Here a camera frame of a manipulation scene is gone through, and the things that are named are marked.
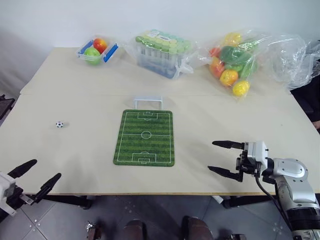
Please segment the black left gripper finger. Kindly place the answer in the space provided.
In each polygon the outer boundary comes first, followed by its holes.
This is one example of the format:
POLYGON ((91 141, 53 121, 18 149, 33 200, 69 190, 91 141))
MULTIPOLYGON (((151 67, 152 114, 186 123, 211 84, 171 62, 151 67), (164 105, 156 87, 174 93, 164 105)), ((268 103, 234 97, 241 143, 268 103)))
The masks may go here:
POLYGON ((37 162, 36 159, 29 160, 11 170, 8 175, 12 178, 19 178, 28 172, 37 162))
POLYGON ((62 174, 57 173, 52 178, 50 178, 47 182, 45 182, 41 187, 40 191, 34 196, 35 201, 42 200, 55 186, 57 181, 61 178, 62 174))

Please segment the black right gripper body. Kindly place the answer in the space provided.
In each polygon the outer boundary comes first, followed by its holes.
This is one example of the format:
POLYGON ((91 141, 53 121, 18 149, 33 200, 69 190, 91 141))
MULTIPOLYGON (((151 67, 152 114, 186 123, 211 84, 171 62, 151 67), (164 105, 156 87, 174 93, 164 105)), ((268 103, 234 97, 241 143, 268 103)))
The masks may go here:
POLYGON ((242 179, 244 173, 259 178, 261 176, 262 163, 248 156, 248 151, 243 150, 236 159, 236 179, 242 179))

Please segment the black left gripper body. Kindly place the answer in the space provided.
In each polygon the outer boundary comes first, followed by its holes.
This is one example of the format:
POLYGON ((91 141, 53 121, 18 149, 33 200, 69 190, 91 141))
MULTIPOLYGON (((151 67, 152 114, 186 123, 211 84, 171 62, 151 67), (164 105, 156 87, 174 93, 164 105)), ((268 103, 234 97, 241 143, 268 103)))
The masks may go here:
POLYGON ((25 204, 33 205, 35 203, 31 196, 23 194, 23 189, 15 186, 13 194, 6 199, 6 203, 14 210, 19 209, 25 204))

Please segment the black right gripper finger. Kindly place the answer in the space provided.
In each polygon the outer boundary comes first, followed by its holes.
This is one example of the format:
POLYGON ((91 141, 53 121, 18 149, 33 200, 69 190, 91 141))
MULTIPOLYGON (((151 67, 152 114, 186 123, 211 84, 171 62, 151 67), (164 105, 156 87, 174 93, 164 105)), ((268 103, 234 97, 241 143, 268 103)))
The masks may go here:
POLYGON ((228 169, 221 168, 221 167, 216 167, 216 166, 208 166, 207 167, 210 171, 225 177, 229 179, 236 180, 237 182, 242 182, 243 181, 243 172, 241 170, 237 170, 237 172, 231 172, 228 169))
POLYGON ((218 147, 226 148, 226 149, 239 149, 239 150, 245 149, 244 142, 235 142, 230 140, 216 140, 216 141, 213 141, 212 144, 218 147))

